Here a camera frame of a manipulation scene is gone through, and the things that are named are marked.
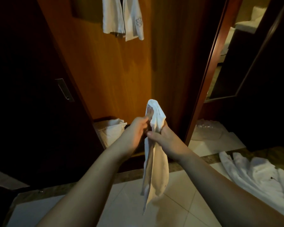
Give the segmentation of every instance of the plastic bag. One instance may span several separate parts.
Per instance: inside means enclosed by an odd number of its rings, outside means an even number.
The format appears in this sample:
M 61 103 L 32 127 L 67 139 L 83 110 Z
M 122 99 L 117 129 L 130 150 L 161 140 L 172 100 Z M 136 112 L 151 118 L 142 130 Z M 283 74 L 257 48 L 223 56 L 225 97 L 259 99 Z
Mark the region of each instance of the plastic bag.
M 193 130 L 191 140 L 218 140 L 224 130 L 226 130 L 225 127 L 217 121 L 200 119 Z
M 111 119 L 94 123 L 106 148 L 121 136 L 126 125 L 127 123 L 122 119 Z

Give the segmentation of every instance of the metal recessed handle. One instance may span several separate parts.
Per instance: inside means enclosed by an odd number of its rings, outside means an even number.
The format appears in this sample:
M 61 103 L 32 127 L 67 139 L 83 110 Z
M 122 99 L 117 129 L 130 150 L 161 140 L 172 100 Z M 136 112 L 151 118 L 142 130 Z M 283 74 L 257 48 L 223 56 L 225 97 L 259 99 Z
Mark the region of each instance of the metal recessed handle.
M 68 90 L 68 87 L 66 86 L 64 80 L 61 79 L 56 79 L 58 86 L 60 87 L 64 97 L 68 100 L 68 102 L 72 103 L 75 102 L 73 99 L 73 96 L 71 95 L 70 91 Z

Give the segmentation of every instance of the crumpled white clothing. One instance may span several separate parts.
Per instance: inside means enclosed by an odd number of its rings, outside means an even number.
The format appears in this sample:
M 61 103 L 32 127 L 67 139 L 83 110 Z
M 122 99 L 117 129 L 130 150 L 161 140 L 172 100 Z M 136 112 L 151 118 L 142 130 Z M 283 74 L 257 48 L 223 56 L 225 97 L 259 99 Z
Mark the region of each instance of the crumpled white clothing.
M 225 151 L 221 163 L 231 179 L 242 189 L 284 215 L 284 170 L 276 169 L 267 159 L 254 157 L 250 162 L 240 153 L 234 160 Z
M 139 37 L 144 40 L 139 0 L 102 0 L 103 32 L 125 34 L 125 41 Z
M 150 121 L 151 129 L 153 132 L 160 133 L 166 116 L 156 100 L 150 99 L 148 101 L 145 114 L 147 114 L 148 107 L 152 107 L 154 110 Z M 141 192 L 141 195 L 145 198 L 143 213 L 147 204 L 153 198 L 163 194 L 169 179 L 167 155 L 163 152 L 162 147 L 157 142 L 148 139 L 148 137 L 144 140 L 144 145 L 145 162 Z

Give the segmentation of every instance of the wooden door frame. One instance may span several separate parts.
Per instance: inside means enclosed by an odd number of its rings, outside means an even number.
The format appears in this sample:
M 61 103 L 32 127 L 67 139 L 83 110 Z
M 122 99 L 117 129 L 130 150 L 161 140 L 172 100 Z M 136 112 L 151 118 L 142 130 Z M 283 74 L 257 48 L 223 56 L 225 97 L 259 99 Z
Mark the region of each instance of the wooden door frame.
M 218 65 L 220 54 L 224 47 L 229 29 L 233 25 L 235 18 L 237 17 L 242 1 L 243 0 L 226 0 L 225 1 L 225 6 L 223 9 L 223 13 L 221 15 L 217 33 L 215 36 L 215 40 L 213 42 L 210 56 L 208 58 L 208 62 L 206 65 L 206 69 L 205 69 L 205 73 L 203 77 L 203 83 L 200 86 L 199 97 L 195 104 L 193 114 L 190 120 L 190 125 L 186 133 L 185 144 L 187 146 L 189 145 L 191 136 L 193 134 L 193 130 L 196 126 L 199 114 L 201 112 L 202 106 L 206 99 L 207 92 L 209 90 L 211 81 L 213 79 L 215 69 Z

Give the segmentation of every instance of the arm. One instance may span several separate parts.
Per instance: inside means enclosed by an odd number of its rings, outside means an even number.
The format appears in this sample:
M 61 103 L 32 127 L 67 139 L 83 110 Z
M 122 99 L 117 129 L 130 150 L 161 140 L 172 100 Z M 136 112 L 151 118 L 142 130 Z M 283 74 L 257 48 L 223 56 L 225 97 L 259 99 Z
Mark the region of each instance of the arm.
M 147 136 L 183 167 L 222 226 L 284 226 L 282 214 L 213 169 L 167 124 L 161 134 L 148 132 Z
M 38 223 L 46 226 L 96 226 L 119 166 L 137 148 L 148 118 L 136 118 L 107 148 L 78 181 Z

